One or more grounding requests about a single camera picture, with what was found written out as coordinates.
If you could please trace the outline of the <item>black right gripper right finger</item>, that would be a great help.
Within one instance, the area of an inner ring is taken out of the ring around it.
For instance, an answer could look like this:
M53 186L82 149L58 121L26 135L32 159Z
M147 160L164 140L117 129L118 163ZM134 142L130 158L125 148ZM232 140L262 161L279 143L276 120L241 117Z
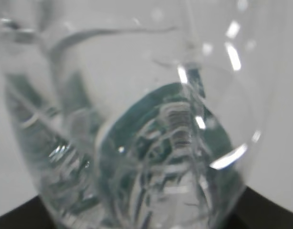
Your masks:
M293 212L244 186L236 196L226 228L293 229Z

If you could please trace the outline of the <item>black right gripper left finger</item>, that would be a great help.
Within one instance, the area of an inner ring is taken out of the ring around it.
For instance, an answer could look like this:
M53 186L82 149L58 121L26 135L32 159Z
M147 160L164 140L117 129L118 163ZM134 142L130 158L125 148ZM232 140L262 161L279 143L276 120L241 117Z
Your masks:
M0 216L0 229L55 229L38 196Z

